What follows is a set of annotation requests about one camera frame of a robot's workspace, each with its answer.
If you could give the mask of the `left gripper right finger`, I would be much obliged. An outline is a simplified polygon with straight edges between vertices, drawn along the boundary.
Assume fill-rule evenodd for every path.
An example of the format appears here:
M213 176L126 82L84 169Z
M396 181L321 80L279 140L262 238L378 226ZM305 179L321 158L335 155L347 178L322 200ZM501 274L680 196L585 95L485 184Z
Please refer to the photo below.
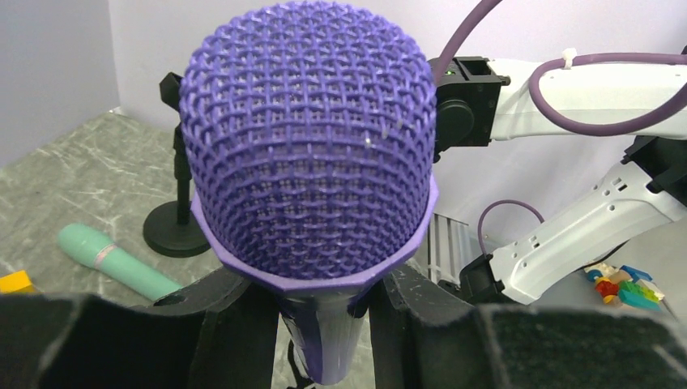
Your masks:
M369 294L379 388L683 388L686 332L604 308L471 306L402 266Z

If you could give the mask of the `teal microphone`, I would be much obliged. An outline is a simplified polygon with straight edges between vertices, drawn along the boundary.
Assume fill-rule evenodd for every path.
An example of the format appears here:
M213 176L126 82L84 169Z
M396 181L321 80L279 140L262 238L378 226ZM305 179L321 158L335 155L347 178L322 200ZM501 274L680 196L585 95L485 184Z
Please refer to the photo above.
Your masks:
M97 270L137 294L157 301L182 286L123 250L107 234L73 223L58 233L58 245L75 262Z

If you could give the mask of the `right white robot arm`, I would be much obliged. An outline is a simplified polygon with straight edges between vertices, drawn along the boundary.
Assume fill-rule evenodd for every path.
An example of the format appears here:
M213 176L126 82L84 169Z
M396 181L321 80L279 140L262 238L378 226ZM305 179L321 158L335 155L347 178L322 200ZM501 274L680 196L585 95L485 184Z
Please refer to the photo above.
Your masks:
M656 177L624 156L632 139L686 139L686 67L559 60L550 71L512 59L492 138L452 147L434 165L434 211L500 245L480 268L524 305L637 235L686 216Z

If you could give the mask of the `purple microphone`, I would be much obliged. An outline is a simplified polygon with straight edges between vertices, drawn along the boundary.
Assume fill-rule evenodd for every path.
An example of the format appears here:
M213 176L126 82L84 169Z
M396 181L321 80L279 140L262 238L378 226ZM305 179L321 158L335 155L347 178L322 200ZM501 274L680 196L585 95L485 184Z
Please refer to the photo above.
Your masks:
M193 213L226 268L275 291L316 383L346 377L365 294L429 227L435 91L397 24L331 1L239 15L190 57Z

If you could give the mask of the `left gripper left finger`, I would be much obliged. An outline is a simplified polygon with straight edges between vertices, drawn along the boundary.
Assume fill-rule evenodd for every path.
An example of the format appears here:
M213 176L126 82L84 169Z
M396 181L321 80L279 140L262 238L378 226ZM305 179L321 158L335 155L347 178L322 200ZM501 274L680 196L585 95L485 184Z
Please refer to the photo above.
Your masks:
M1 298L4 388L268 388L278 309L218 269L150 306L93 294Z

